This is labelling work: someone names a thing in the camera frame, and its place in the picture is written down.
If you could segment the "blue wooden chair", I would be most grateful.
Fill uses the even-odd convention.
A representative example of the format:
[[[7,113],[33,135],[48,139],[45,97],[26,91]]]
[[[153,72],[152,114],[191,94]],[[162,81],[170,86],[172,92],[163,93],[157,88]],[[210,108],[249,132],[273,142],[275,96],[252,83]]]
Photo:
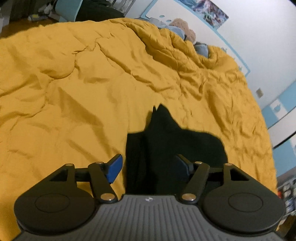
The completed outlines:
[[[82,0],[58,0],[55,12],[60,16],[59,22],[74,22],[82,2]]]

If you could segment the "blue white wardrobe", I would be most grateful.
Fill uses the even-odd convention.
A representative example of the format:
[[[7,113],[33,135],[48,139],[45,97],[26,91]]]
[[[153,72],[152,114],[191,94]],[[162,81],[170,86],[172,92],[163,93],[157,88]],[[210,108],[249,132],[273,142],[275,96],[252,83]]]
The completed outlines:
[[[262,110],[277,178],[295,168],[295,82]]]

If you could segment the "anime poster strip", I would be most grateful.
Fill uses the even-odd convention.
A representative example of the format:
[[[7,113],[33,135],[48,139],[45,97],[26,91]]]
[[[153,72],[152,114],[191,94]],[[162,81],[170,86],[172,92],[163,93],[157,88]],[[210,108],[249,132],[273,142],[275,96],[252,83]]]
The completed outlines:
[[[229,16],[212,1],[180,0],[180,2],[190,8],[215,30],[229,19]]]

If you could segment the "wall switch plate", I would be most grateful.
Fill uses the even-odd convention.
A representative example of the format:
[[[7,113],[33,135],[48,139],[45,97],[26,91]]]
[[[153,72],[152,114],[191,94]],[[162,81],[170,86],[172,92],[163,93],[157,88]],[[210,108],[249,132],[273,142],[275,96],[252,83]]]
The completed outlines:
[[[256,90],[256,95],[258,98],[262,98],[263,97],[263,91],[261,90],[261,88],[258,88]]]

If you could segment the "black clothes pile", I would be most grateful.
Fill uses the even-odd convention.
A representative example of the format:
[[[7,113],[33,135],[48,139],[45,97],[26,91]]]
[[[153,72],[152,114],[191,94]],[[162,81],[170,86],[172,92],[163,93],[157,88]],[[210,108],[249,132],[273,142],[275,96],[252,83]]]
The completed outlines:
[[[111,6],[109,1],[83,0],[75,18],[76,22],[105,21],[109,19],[124,18],[124,14]]]

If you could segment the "shoe rack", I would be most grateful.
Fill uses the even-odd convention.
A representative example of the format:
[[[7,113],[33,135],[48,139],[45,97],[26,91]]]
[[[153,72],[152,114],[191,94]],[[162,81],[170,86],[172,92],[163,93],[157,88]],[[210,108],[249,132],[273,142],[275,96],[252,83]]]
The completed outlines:
[[[295,215],[295,176],[290,176],[277,189],[279,198],[285,204],[285,214],[279,224],[283,225],[289,215]]]

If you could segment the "blue pillow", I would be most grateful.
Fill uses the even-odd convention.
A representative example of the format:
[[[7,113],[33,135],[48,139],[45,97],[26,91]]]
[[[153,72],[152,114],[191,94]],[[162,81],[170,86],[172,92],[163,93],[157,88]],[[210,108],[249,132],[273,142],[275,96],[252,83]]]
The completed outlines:
[[[209,50],[208,50],[208,45],[202,44],[202,43],[197,43],[194,45],[195,51],[199,54],[204,56],[205,58],[208,58],[209,56]]]

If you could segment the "brown teddy bear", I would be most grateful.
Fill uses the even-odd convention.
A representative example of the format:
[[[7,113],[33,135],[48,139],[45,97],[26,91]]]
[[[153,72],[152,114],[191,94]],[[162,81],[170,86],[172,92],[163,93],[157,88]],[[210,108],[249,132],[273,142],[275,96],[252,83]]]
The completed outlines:
[[[170,24],[170,26],[177,27],[184,32],[184,40],[188,40],[193,44],[196,42],[196,34],[195,32],[189,28],[188,23],[181,18],[174,19]]]

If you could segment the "blue white headboard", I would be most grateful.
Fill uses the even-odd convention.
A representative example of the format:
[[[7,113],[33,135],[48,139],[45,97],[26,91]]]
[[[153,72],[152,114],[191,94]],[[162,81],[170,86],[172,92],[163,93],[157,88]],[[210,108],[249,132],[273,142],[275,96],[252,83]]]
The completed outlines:
[[[211,25],[180,1],[152,1],[144,10],[141,17],[145,19],[155,18],[167,24],[177,18],[186,21],[189,28],[195,32],[196,41],[220,47],[229,56],[234,58],[240,71],[245,76],[250,73],[250,68],[231,44],[217,30],[212,28]]]

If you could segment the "black sweater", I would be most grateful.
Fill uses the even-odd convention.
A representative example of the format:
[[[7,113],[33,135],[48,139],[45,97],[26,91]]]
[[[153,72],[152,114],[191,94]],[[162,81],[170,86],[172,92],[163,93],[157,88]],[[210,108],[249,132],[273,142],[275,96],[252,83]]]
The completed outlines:
[[[154,108],[150,118],[144,131],[127,136],[126,194],[179,194],[191,179],[190,168],[179,156],[212,168],[222,168],[228,162],[218,137],[181,128],[164,105]]]

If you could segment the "mustard yellow quilt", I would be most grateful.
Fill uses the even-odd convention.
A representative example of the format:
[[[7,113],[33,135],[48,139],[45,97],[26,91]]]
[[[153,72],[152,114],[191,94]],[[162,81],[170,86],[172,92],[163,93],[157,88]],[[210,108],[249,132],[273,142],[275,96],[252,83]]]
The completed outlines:
[[[56,23],[1,39],[1,240],[19,234],[15,200],[66,163],[125,152],[154,106],[208,132],[229,162],[276,192],[270,137],[234,59],[209,57],[134,19]]]

